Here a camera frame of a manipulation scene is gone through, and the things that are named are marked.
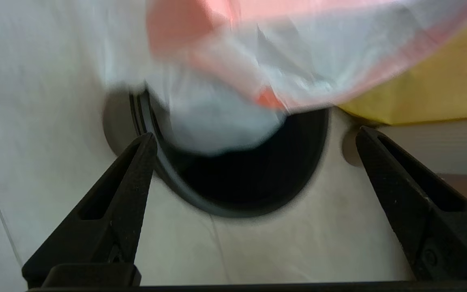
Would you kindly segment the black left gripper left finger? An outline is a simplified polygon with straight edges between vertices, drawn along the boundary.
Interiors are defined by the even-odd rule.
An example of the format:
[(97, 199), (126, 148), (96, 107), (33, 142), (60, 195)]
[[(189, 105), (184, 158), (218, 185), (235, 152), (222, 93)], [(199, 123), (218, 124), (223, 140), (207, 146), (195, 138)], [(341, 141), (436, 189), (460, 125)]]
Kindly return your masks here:
[(29, 289), (140, 285), (135, 256), (156, 157), (150, 133), (126, 147), (26, 261)]

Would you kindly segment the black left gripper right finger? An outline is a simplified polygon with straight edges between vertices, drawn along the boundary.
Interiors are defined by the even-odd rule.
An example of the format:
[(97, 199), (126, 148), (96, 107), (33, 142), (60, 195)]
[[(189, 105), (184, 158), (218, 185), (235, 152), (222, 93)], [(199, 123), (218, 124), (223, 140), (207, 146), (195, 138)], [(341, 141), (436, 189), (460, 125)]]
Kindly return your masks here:
[(356, 148), (417, 279), (467, 280), (467, 198), (373, 128)]

